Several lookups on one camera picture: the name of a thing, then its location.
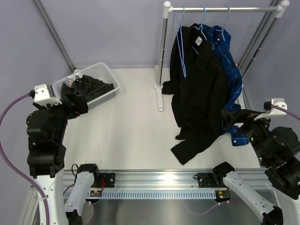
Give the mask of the dark pinstriped shirt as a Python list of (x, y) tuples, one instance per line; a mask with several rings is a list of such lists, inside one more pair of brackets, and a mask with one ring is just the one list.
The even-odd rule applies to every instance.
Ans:
[(83, 75), (80, 79), (75, 79), (70, 86), (75, 95), (84, 95), (86, 102), (90, 102), (112, 90), (113, 83), (105, 83), (88, 75)]

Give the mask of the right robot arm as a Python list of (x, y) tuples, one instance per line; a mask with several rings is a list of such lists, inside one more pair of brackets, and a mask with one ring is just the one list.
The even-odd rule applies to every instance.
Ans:
[(223, 130), (242, 123), (237, 134), (246, 135), (260, 166), (272, 184), (278, 206), (264, 199), (250, 187), (228, 163), (223, 162), (212, 170), (212, 181), (233, 191), (254, 212), (262, 225), (298, 225), (300, 223), (300, 151), (298, 136), (290, 127), (269, 130), (271, 119), (279, 116), (275, 110), (287, 110), (272, 105), (267, 112), (247, 109), (230, 112), (223, 109)]

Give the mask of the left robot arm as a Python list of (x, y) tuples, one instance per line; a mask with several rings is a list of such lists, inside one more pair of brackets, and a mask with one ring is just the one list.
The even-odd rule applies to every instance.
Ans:
[(57, 98), (50, 85), (35, 86), (29, 92), (37, 108), (27, 119), (30, 176), (37, 184), (43, 206), (39, 208), (42, 225), (81, 225), (86, 194), (101, 180), (96, 164), (82, 164), (67, 201), (63, 194), (63, 138), (68, 121), (88, 112), (86, 97), (67, 90)]

